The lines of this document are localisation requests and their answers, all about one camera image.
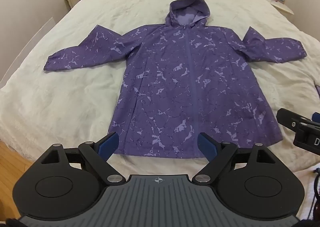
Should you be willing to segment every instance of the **bed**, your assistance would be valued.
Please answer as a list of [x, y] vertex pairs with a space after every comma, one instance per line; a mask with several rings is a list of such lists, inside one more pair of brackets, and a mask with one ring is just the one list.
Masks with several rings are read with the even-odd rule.
[[[163, 23], [174, 0], [81, 0], [36, 45], [0, 89], [0, 139], [35, 160], [53, 143], [65, 148], [97, 141], [107, 134], [117, 104], [125, 61], [64, 72], [44, 72], [49, 55], [78, 45], [97, 25], [124, 34], [145, 24]], [[265, 38], [291, 37], [308, 56], [284, 64], [251, 63], [274, 113], [290, 109], [306, 117], [320, 110], [315, 83], [320, 78], [320, 43], [299, 31], [265, 0], [205, 0], [207, 25], [233, 29], [242, 39], [249, 26]], [[294, 147], [294, 134], [281, 127], [284, 140], [270, 149], [293, 171], [320, 162], [320, 157]], [[113, 155], [110, 164], [129, 174], [188, 174], [205, 158], [168, 159]]]

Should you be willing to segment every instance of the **marble pattern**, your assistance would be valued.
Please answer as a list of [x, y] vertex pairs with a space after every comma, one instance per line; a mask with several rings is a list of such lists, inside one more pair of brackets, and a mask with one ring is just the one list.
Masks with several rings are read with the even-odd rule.
[[205, 26], [209, 15], [204, 0], [177, 0], [165, 24], [123, 36], [96, 26], [79, 46], [51, 55], [44, 70], [126, 58], [109, 128], [120, 137], [116, 153], [203, 157], [196, 144], [200, 132], [247, 148], [279, 142], [279, 126], [248, 62], [298, 60], [307, 55], [302, 44], [265, 39], [251, 27], [240, 40], [231, 29]]

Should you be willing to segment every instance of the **black bracket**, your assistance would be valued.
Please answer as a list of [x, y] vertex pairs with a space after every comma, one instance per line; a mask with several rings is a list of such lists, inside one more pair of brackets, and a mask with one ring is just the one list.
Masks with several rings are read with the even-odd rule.
[[320, 156], [320, 124], [287, 109], [277, 112], [279, 124], [295, 132], [293, 144]]
[[[118, 145], [119, 136], [115, 132], [96, 143], [84, 142], [78, 148], [64, 149], [61, 144], [54, 144], [32, 165], [32, 168], [39, 170], [39, 167], [43, 167], [46, 170], [45, 167], [50, 169], [56, 167], [63, 172], [71, 168], [69, 163], [79, 163], [82, 169], [94, 175], [103, 186], [121, 185], [126, 181], [125, 178], [107, 162]], [[119, 180], [108, 181], [111, 175], [119, 176]]]
[[[206, 133], [198, 135], [198, 147], [209, 163], [192, 178], [192, 182], [197, 185], [214, 185], [224, 174], [234, 170], [236, 164], [252, 164], [254, 161], [274, 164], [274, 160], [278, 161], [273, 153], [262, 144], [257, 144], [252, 149], [239, 148], [234, 143], [219, 143]], [[199, 182], [197, 180], [199, 175], [209, 176], [210, 180]]]

